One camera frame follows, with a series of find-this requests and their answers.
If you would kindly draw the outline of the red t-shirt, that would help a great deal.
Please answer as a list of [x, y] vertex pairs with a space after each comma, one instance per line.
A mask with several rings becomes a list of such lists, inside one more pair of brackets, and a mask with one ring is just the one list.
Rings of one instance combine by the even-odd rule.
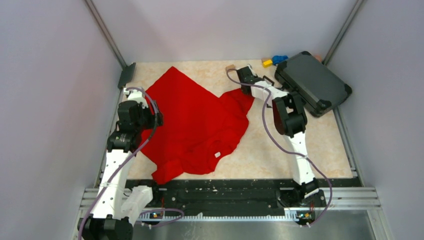
[[212, 173], [249, 126], [254, 98], [239, 88], [216, 96], [170, 67], [146, 92], [163, 114], [163, 126], [142, 149], [156, 164], [152, 178], [160, 185], [183, 173]]

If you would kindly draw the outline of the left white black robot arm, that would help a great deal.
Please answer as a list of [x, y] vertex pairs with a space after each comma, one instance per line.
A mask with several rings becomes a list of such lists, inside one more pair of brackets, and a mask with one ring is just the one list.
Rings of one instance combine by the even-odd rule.
[[107, 139], [106, 163], [98, 193], [78, 221], [79, 240], [130, 240], [145, 206], [160, 202], [160, 193], [148, 186], [136, 186], [123, 199], [128, 174], [137, 153], [163, 125], [156, 101], [126, 100], [118, 105], [118, 120]]

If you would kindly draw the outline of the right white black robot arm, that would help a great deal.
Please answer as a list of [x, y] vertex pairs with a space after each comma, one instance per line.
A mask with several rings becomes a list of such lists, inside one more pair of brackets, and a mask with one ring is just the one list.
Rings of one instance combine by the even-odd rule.
[[293, 181], [297, 186], [288, 196], [280, 198], [281, 204], [285, 207], [304, 207], [310, 206], [314, 198], [321, 200], [321, 190], [314, 174], [318, 168], [308, 155], [308, 119], [300, 95], [275, 87], [271, 79], [266, 76], [259, 77], [250, 65], [236, 68], [234, 71], [244, 94], [262, 100], [263, 109], [272, 108], [274, 127], [292, 148], [291, 151], [284, 149], [283, 152], [294, 156]]

